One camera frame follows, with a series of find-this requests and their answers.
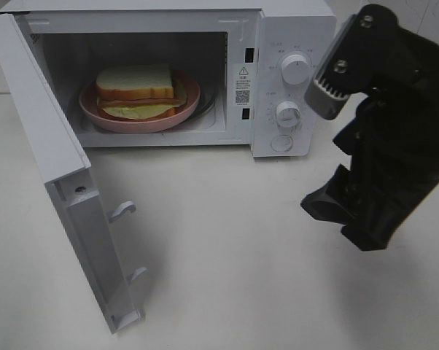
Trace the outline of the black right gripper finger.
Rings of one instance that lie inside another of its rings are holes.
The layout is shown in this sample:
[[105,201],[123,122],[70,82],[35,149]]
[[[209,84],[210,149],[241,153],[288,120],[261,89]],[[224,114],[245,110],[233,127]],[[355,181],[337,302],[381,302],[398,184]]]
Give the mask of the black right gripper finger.
[[369,4],[351,15],[328,47],[305,93],[323,119],[335,119],[350,95],[367,90],[386,65],[398,29],[390,9]]
[[328,182],[308,194],[300,206],[312,218],[348,225],[361,213],[362,172],[339,165]]

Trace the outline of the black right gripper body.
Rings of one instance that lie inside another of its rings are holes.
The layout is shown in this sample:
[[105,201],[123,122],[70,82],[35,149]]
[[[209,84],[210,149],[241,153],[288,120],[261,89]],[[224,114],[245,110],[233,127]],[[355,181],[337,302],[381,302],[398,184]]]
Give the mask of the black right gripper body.
[[361,213],[341,225],[362,251],[385,249],[439,184],[439,45],[398,26],[384,68],[335,137],[362,172]]

